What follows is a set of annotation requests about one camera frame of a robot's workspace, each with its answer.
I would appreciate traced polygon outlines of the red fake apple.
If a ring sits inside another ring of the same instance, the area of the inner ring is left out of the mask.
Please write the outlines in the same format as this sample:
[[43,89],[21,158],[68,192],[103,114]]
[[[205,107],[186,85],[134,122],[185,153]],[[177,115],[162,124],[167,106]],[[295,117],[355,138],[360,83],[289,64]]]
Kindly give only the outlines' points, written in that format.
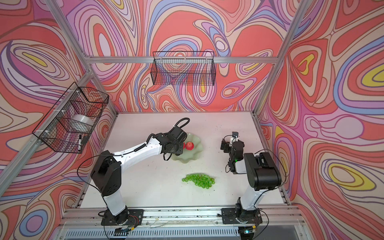
[[195,145],[194,145],[193,142],[186,142],[186,143],[185,143],[185,149],[188,150],[188,151],[193,150],[194,147],[195,147]]

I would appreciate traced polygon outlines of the green fake grape bunch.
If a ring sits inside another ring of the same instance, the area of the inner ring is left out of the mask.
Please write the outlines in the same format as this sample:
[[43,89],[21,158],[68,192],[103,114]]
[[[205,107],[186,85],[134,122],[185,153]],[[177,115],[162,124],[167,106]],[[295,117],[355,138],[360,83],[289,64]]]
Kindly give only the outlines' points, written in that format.
[[195,184],[195,186],[200,187],[202,189],[209,189],[216,183],[213,177],[199,173],[186,175],[184,178],[182,178],[182,182],[192,182]]

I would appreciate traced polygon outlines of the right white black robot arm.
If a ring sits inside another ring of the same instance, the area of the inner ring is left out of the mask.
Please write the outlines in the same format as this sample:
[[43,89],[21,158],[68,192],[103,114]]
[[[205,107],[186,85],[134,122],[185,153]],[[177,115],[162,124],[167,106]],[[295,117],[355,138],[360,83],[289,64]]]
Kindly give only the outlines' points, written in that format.
[[222,139],[220,149],[229,154],[226,172],[246,175],[249,186],[238,198],[233,208],[222,208],[218,214],[223,224],[261,224],[262,214],[258,208],[263,197],[280,187],[282,176],[271,155],[267,152],[245,153],[245,144],[238,137],[230,141]]

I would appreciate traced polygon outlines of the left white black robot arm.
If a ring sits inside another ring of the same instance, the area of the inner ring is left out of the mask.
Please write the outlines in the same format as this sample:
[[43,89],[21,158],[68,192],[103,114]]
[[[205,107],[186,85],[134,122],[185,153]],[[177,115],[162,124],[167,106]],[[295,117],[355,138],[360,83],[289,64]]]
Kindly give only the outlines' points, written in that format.
[[189,122],[190,118],[182,118],[170,131],[150,134],[142,144],[115,153],[104,151],[98,156],[91,178],[107,206],[103,225],[123,225],[130,217],[120,191],[122,173],[153,156],[162,155],[168,161],[173,155],[181,155],[188,136],[183,127]]

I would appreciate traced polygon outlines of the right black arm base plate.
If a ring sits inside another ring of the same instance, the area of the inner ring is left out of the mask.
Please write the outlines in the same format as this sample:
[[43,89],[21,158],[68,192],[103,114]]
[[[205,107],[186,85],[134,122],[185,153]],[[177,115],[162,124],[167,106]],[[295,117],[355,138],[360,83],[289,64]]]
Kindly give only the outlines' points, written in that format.
[[222,208],[217,216],[222,219],[225,225],[240,224],[258,226],[263,223],[259,210],[246,211],[235,208]]

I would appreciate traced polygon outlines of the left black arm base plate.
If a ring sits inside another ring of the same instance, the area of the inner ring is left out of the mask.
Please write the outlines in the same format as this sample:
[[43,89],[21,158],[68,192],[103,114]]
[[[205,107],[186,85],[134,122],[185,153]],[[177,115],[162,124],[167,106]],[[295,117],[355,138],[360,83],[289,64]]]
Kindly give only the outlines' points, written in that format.
[[142,224],[144,210],[142,209],[125,209],[118,215],[114,216],[109,209],[100,213],[102,218],[102,226],[131,226],[137,227]]

